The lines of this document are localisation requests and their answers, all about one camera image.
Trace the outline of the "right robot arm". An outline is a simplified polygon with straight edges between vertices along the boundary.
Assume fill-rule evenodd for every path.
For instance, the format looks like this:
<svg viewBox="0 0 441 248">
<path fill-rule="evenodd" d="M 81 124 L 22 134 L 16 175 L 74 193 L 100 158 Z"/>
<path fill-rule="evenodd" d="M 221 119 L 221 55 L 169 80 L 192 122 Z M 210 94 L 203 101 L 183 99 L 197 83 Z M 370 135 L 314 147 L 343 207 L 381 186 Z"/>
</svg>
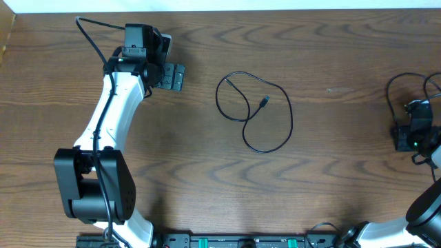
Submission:
<svg viewBox="0 0 441 248">
<path fill-rule="evenodd" d="M 413 132 L 408 143 L 431 168 L 440 167 L 440 128 Z M 337 247 L 439 247 L 440 180 L 410 206 L 406 216 L 383 223 L 360 223 L 336 241 Z"/>
</svg>

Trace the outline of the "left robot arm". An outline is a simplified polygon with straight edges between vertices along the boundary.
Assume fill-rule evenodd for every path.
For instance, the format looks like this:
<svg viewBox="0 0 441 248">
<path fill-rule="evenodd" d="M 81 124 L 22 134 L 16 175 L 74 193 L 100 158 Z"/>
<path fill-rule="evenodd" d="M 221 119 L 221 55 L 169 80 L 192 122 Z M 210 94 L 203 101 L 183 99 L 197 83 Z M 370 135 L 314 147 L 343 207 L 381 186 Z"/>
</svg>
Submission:
<svg viewBox="0 0 441 248">
<path fill-rule="evenodd" d="M 180 92 L 185 67 L 168 63 L 172 38 L 128 23 L 125 40 L 103 59 L 103 90 L 88 126 L 54 168 L 65 215 L 103 230 L 85 247 L 155 247 L 154 227 L 136 209 L 136 186 L 123 157 L 134 113 L 154 88 Z"/>
</svg>

